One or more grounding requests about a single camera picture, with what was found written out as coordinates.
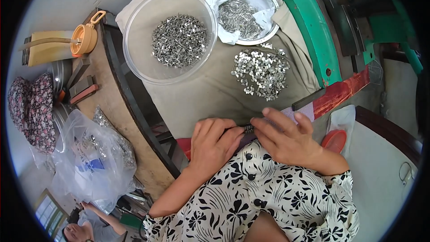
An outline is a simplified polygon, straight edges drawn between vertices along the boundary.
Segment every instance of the right hand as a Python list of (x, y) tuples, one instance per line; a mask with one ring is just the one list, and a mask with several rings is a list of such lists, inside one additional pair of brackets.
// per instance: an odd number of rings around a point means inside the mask
[(93, 204), (91, 204), (91, 203), (81, 202), (80, 204), (83, 207), (83, 209), (89, 209), (89, 210), (92, 210), (92, 211), (94, 211), (94, 209), (96, 209), (96, 207)]
[(244, 128), (231, 119), (199, 121), (191, 138), (191, 162), (187, 169), (207, 181), (218, 172), (239, 147)]
[(323, 148), (312, 139), (314, 128), (309, 118), (296, 112), (296, 125), (282, 112), (272, 108), (265, 108), (263, 115), (282, 129), (276, 129), (261, 118), (251, 119), (255, 135), (272, 159), (282, 164), (311, 168)]

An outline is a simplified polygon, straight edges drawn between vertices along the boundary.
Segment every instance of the black and white patterned dress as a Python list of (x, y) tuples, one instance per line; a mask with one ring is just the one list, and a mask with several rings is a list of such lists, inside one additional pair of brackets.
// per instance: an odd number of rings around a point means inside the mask
[(255, 140), (202, 185), (178, 213), (143, 221), (148, 241), (243, 241), (260, 211), (290, 241), (351, 241), (359, 228), (352, 176), (279, 164)]

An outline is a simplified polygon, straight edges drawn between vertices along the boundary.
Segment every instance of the metal tack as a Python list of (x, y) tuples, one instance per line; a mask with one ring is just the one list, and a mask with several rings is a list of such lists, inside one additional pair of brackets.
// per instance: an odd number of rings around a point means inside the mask
[[(272, 44), (260, 44), (260, 48), (246, 49), (236, 55), (235, 65), (231, 74), (242, 79), (237, 80), (246, 86), (243, 90), (246, 94), (264, 97), (267, 101), (275, 100), (279, 96), (286, 82), (285, 72), (290, 68), (286, 54), (282, 49), (272, 47)], [(245, 74), (251, 77), (251, 81), (245, 78)]]
[(152, 34), (153, 56), (169, 67), (187, 67), (199, 61), (207, 45), (205, 26), (191, 15), (168, 17)]
[(257, 12), (246, 0), (229, 0), (218, 8), (218, 23), (230, 33), (240, 31), (241, 39), (256, 39), (262, 28), (252, 16)]

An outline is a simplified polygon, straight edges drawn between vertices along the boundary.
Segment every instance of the green machine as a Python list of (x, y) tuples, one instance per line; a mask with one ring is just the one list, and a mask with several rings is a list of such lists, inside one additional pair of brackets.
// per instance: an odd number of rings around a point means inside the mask
[(416, 74), (423, 67), (414, 29), (399, 0), (283, 0), (300, 31), (322, 88), (375, 60), (375, 43), (400, 43)]

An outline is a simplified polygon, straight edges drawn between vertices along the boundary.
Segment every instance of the white tissue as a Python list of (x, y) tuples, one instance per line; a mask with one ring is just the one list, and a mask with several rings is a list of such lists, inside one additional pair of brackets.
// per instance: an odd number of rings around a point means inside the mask
[(344, 148), (341, 151), (341, 154), (347, 158), (349, 156), (349, 147), (351, 144), (352, 132), (354, 131), (354, 123), (355, 123), (355, 106), (348, 105), (343, 108), (333, 111), (330, 114), (329, 124), (327, 125), (328, 134), (333, 130), (345, 130), (347, 132), (347, 141), (345, 143)]
[[(210, 8), (215, 14), (215, 18), (218, 20), (218, 7), (222, 3), (228, 0), (206, 0)], [(259, 38), (269, 33), (272, 28), (273, 21), (272, 15), (275, 13), (275, 7), (273, 6), (272, 0), (247, 0), (247, 2), (258, 10), (257, 13), (253, 14), (257, 24), (261, 26), (263, 31), (258, 35)], [(227, 32), (220, 24), (218, 24), (218, 37), (223, 43), (234, 45), (240, 39), (240, 31), (234, 33)]]

